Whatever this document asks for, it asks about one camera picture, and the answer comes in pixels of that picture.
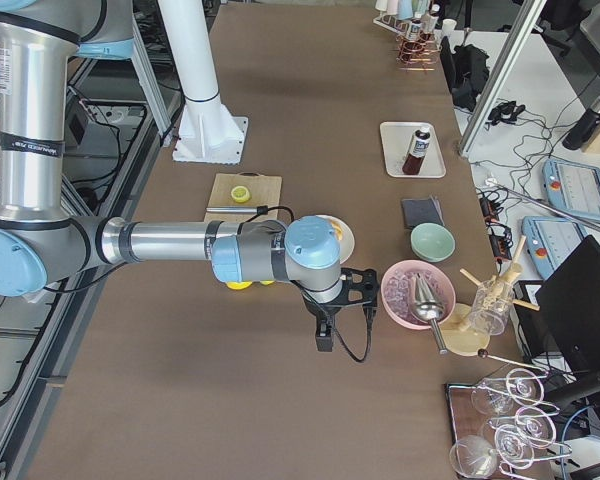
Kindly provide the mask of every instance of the white plate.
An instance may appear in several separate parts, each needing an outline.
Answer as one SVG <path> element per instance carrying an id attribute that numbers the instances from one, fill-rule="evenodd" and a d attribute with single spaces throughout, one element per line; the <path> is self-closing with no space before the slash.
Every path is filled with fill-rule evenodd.
<path id="1" fill-rule="evenodd" d="M 353 238 L 353 232 L 349 228 L 349 225 L 331 215 L 318 215 L 318 217 L 336 223 L 340 227 L 340 230 L 342 230 L 342 240 L 340 240 L 340 263 L 346 262 L 353 253 L 353 247 L 356 245 L 356 241 Z"/>
<path id="2" fill-rule="evenodd" d="M 423 125 L 429 125 L 431 141 L 424 162 L 422 162 L 422 168 L 418 175 L 405 175 L 402 173 L 402 165 L 409 149 L 411 137 Z M 421 122 L 384 122 L 380 125 L 380 137 L 382 138 L 384 165 L 387 173 L 392 177 L 442 178 L 447 173 L 433 125 Z"/>

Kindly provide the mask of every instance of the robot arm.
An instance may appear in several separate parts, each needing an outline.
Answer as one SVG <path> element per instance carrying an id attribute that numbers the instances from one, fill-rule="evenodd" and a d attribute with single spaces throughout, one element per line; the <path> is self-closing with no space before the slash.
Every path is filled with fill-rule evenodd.
<path id="1" fill-rule="evenodd" d="M 67 60 L 131 55 L 131 15 L 130 0 L 0 0 L 0 295 L 107 264 L 209 260 L 224 282 L 298 286 L 318 348 L 330 351 L 335 314 L 356 304 L 375 311 L 378 283 L 372 270 L 340 268 L 327 221 L 136 223 L 61 208 Z"/>

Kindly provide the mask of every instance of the red bottle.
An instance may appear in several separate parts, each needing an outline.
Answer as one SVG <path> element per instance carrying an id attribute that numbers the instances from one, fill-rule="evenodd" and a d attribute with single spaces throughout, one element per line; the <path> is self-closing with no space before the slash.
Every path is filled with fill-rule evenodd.
<path id="1" fill-rule="evenodd" d="M 409 145 L 409 150 L 402 166 L 402 172 L 405 175 L 418 175 L 420 173 L 430 140 L 429 125 L 422 125 L 415 131 L 413 137 L 411 137 L 411 144 Z"/>

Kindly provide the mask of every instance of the white cup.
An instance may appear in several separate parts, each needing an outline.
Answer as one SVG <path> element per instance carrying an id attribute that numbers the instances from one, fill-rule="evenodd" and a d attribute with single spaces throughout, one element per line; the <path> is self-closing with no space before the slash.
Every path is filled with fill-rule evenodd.
<path id="1" fill-rule="evenodd" d="M 454 19 L 445 18 L 442 21 L 442 36 L 443 37 L 450 36 L 451 32 L 453 32 L 456 29 L 457 24 L 458 24 L 458 22 L 456 22 Z"/>
<path id="2" fill-rule="evenodd" d="M 387 1 L 387 15 L 395 15 L 398 13 L 398 0 Z"/>
<path id="3" fill-rule="evenodd" d="M 388 4 L 387 0 L 377 0 L 376 1 L 376 10 L 379 10 L 381 12 L 386 12 L 387 4 Z"/>

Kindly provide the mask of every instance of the blue control panel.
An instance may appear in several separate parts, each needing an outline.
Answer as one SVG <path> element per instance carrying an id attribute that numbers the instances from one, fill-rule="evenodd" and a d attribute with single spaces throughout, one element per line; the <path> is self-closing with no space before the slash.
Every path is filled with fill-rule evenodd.
<path id="1" fill-rule="evenodd" d="M 527 237 L 527 252 L 544 280 L 587 236 L 581 225 L 558 217 L 524 217 L 522 233 Z"/>
<path id="2" fill-rule="evenodd" d="M 549 203 L 575 217 L 600 222 L 600 169 L 549 158 L 543 168 Z"/>

